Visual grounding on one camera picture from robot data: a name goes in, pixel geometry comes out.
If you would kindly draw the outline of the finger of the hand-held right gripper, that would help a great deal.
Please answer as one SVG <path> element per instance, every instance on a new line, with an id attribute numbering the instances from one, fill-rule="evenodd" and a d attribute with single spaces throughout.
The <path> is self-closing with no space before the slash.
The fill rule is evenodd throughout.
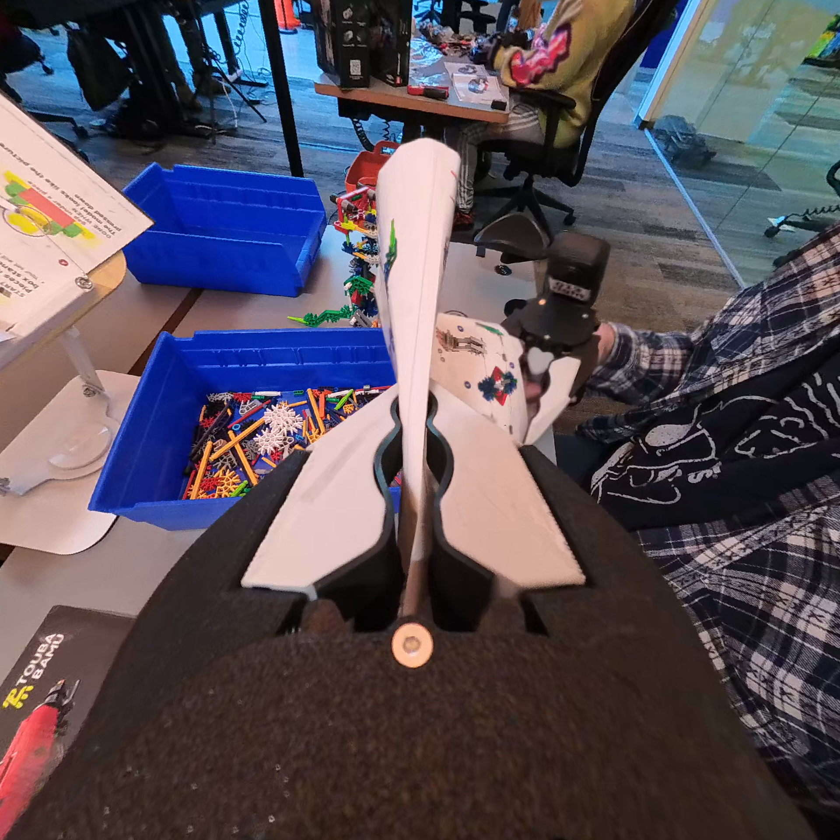
<path id="1" fill-rule="evenodd" d="M 527 425 L 524 445 L 535 445 L 572 402 L 581 369 L 577 358 L 559 358 L 527 363 L 524 373 Z"/>

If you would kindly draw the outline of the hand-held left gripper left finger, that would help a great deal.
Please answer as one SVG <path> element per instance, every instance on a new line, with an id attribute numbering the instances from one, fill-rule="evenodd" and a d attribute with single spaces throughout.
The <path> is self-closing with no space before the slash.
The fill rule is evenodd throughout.
<path id="1" fill-rule="evenodd" d="M 327 432 L 280 506 L 242 580 L 245 588 L 317 597 L 317 585 L 375 546 L 385 526 L 385 498 L 374 458 L 396 430 L 390 387 Z"/>

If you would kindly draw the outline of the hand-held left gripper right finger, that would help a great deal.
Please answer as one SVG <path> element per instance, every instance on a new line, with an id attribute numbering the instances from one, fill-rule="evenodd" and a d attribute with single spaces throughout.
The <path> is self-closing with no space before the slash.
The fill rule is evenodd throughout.
<path id="1" fill-rule="evenodd" d="M 427 464 L 447 546 L 490 572 L 504 595 L 582 585 L 515 438 L 444 387 L 429 396 Z"/>

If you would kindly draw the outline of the printed instruction sheet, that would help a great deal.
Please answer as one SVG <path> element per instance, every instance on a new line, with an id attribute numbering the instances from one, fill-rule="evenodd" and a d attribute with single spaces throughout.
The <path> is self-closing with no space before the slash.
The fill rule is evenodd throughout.
<path id="1" fill-rule="evenodd" d="M 499 324 L 438 312 L 454 219 L 457 154 L 433 140 L 400 147 L 375 188 L 381 268 L 375 296 L 392 358 L 402 425 L 400 526 L 408 551 L 406 601 L 426 595 L 435 622 L 475 627 L 494 595 L 494 576 L 447 546 L 427 464 L 432 387 L 444 387 L 509 432 L 520 454 L 527 425 L 522 342 Z"/>

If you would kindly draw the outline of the black office chair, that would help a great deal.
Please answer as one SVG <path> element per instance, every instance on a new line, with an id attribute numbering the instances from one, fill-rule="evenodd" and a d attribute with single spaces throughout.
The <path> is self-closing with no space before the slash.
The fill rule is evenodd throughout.
<path id="1" fill-rule="evenodd" d="M 833 226 L 839 215 L 839 203 L 807 208 L 801 212 L 788 213 L 779 217 L 770 217 L 768 227 L 763 232 L 766 238 L 774 238 L 781 232 L 801 230 L 821 233 Z"/>
<path id="2" fill-rule="evenodd" d="M 618 84 L 645 52 L 656 35 L 667 27 L 676 9 L 677 2 L 635 2 L 630 21 L 611 48 L 595 76 L 591 91 L 591 114 L 576 144 L 570 148 L 557 149 L 553 146 L 553 135 L 558 127 L 559 116 L 570 111 L 574 100 L 560 94 L 542 91 L 525 91 L 523 98 L 535 104 L 548 116 L 547 136 L 543 144 L 515 140 L 490 140 L 479 146 L 478 162 L 484 154 L 503 153 L 508 162 L 504 176 L 511 180 L 525 174 L 524 182 L 518 187 L 500 187 L 479 191 L 479 196 L 508 197 L 507 204 L 497 211 L 479 231 L 484 234 L 491 223 L 502 217 L 525 210 L 531 212 L 540 232 L 552 236 L 552 231 L 543 208 L 549 207 L 564 212 L 563 223 L 575 222 L 574 209 L 551 196 L 540 192 L 534 186 L 536 177 L 553 178 L 565 186 L 577 186 L 583 176 L 587 156 L 594 138 L 596 122 L 603 108 Z"/>

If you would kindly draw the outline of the blue bin with toy pieces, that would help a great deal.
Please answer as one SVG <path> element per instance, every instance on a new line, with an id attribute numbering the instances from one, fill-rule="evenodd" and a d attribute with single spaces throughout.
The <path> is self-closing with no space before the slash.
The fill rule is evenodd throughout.
<path id="1" fill-rule="evenodd" d="M 316 386 L 395 383 L 380 329 L 164 333 L 126 412 L 90 509 L 161 529 L 204 529 L 239 499 L 181 500 L 183 470 L 205 397 Z"/>

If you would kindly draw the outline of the colourful construction toy model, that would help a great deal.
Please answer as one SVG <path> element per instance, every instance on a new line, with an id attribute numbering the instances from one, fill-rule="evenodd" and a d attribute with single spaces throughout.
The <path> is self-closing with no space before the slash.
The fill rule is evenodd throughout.
<path id="1" fill-rule="evenodd" d="M 332 225 L 343 236 L 342 248 L 350 258 L 350 276 L 343 283 L 349 299 L 345 318 L 352 327 L 379 328 L 375 282 L 381 258 L 375 188 L 361 183 L 334 199 L 337 217 Z"/>

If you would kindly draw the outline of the orange red carry case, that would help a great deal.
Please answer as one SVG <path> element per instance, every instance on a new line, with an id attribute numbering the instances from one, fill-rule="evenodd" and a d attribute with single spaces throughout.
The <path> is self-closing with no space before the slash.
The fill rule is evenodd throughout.
<path id="1" fill-rule="evenodd" d="M 383 165 L 390 160 L 398 148 L 399 143 L 382 140 L 373 147 L 373 150 L 360 152 L 345 174 L 344 193 L 352 193 L 363 186 L 375 188 Z"/>

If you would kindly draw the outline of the printed paper sheet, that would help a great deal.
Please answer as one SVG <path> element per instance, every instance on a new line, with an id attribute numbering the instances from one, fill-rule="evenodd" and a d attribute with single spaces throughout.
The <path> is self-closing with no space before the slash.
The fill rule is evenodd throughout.
<path id="1" fill-rule="evenodd" d="M 506 110 L 509 91 L 485 66 L 467 61 L 446 61 L 444 67 L 461 102 Z"/>

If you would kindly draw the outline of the book stand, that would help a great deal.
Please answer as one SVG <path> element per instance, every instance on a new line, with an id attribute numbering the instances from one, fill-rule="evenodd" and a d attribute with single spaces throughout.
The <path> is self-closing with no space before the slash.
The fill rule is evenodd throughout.
<path id="1" fill-rule="evenodd" d="M 127 271 L 120 251 L 77 280 L 80 297 L 53 304 L 26 335 L 2 342 L 3 369 L 57 340 L 76 372 L 2 449 L 2 544 L 71 555 L 99 542 L 116 519 L 89 505 L 140 379 L 96 370 L 76 324 Z"/>

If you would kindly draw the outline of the empty blue bin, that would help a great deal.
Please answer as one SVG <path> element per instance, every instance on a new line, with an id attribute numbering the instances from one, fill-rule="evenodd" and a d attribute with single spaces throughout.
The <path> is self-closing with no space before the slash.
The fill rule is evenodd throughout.
<path id="1" fill-rule="evenodd" d="M 327 227 L 313 180 L 150 164 L 123 194 L 154 222 L 123 253 L 145 284 L 295 298 Z"/>

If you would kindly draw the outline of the wooden table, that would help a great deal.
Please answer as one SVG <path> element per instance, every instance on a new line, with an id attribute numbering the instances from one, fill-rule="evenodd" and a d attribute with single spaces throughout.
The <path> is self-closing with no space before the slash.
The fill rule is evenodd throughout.
<path id="1" fill-rule="evenodd" d="M 459 122 L 504 124 L 509 119 L 508 110 L 461 101 L 454 87 L 449 87 L 447 99 L 435 100 L 413 95 L 407 87 L 393 87 L 374 78 L 369 87 L 345 89 L 322 73 L 314 81 L 314 90 L 321 96 L 337 100 L 340 116 L 363 119 L 365 115 L 374 115 L 426 133 Z"/>

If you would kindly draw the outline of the black desk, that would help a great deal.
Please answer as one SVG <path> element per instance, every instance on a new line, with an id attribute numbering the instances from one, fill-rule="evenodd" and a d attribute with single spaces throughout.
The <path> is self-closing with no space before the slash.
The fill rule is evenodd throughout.
<path id="1" fill-rule="evenodd" d="M 271 79 L 276 95 L 283 140 L 290 173 L 304 175 L 298 132 L 288 86 L 287 70 L 280 42 L 280 28 L 273 2 L 258 1 L 260 23 L 266 42 Z M 156 44 L 153 22 L 161 20 L 159 2 L 2 2 L 2 12 L 21 28 L 44 29 L 69 22 L 81 23 L 92 15 L 114 14 L 125 28 L 132 68 L 137 79 L 137 95 L 132 102 L 145 100 L 150 105 L 146 117 L 167 134 L 199 136 L 197 123 L 187 118 L 177 100 L 173 84 L 165 77 L 163 58 Z"/>

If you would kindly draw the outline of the white instruction booklet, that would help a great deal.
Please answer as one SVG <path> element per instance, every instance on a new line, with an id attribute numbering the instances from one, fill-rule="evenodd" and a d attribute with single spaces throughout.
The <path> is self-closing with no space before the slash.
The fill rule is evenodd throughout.
<path id="1" fill-rule="evenodd" d="M 1 97 L 1 341 L 92 288 L 90 273 L 153 225 L 11 99 Z"/>

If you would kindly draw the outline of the black bag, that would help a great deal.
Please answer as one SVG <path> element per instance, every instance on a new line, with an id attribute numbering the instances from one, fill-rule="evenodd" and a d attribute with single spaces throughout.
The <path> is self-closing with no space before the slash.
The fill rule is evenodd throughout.
<path id="1" fill-rule="evenodd" d="M 88 26 L 65 26 L 67 57 L 82 97 L 94 112 L 121 98 L 132 81 L 130 69 L 110 42 Z"/>

